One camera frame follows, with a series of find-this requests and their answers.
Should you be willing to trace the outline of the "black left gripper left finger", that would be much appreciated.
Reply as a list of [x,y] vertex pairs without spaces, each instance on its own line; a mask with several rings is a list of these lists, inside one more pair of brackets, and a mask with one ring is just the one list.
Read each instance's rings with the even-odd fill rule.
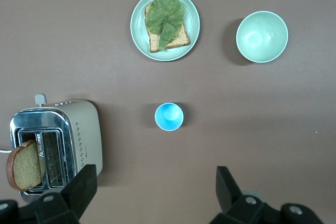
[[96,192],[96,165],[85,165],[63,189],[48,190],[35,201],[36,224],[80,224]]

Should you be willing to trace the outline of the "beige chrome toaster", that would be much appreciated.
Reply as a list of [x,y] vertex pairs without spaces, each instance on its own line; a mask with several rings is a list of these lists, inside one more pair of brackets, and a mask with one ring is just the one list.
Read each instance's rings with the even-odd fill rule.
[[10,121],[12,148],[37,142],[42,181],[19,194],[30,204],[48,190],[63,189],[87,164],[103,167],[98,111],[87,100],[47,103],[35,96],[36,106],[23,109]]

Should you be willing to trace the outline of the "green bowl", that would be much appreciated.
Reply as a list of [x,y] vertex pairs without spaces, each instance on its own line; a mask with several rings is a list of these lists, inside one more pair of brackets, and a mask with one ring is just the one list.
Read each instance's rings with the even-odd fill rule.
[[240,54],[254,63],[268,63],[278,58],[289,40],[288,27],[276,13],[260,10],[246,16],[236,32]]

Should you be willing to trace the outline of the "blue plastic cup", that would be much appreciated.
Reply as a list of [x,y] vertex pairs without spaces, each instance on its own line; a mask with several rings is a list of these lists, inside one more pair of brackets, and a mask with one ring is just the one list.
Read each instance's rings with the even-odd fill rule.
[[184,122],[184,113],[175,103],[163,103],[155,111],[157,126],[164,131],[175,131]]

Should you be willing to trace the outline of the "brown bread slice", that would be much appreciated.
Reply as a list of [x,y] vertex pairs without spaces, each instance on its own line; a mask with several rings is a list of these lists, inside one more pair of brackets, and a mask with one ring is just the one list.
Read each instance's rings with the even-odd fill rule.
[[6,162],[6,176],[11,188],[17,191],[27,191],[42,184],[43,176],[35,140],[25,141],[11,151]]

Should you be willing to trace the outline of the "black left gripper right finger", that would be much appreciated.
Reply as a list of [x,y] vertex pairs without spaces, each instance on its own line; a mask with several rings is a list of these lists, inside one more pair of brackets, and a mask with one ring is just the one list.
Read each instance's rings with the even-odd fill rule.
[[209,224],[280,224],[280,212],[254,193],[243,193],[228,167],[216,170],[216,196],[221,212]]

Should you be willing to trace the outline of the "green round plate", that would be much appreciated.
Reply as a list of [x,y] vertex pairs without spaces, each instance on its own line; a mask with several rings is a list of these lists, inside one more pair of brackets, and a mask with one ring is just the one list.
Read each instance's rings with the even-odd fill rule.
[[130,31],[136,47],[147,57],[157,61],[174,61],[187,55],[195,46],[200,34],[201,22],[198,10],[191,0],[180,0],[184,7],[184,25],[190,39],[187,46],[150,52],[150,37],[145,28],[145,7],[153,0],[140,0],[130,20]]

